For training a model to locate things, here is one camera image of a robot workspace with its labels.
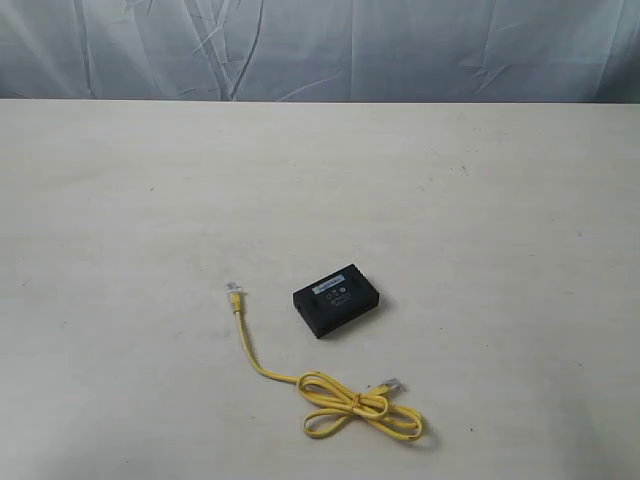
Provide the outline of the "black network adapter box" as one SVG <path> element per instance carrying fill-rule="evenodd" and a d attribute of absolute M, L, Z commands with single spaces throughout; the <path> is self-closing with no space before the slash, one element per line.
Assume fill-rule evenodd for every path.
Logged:
<path fill-rule="evenodd" d="M 378 290 L 354 264 L 292 295 L 293 306 L 317 339 L 373 310 L 379 300 Z"/>

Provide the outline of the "white wrinkled backdrop curtain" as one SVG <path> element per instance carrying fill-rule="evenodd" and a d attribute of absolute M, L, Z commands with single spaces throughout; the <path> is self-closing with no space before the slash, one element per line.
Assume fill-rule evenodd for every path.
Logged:
<path fill-rule="evenodd" d="M 5 98 L 639 99 L 635 1 L 5 1 Z"/>

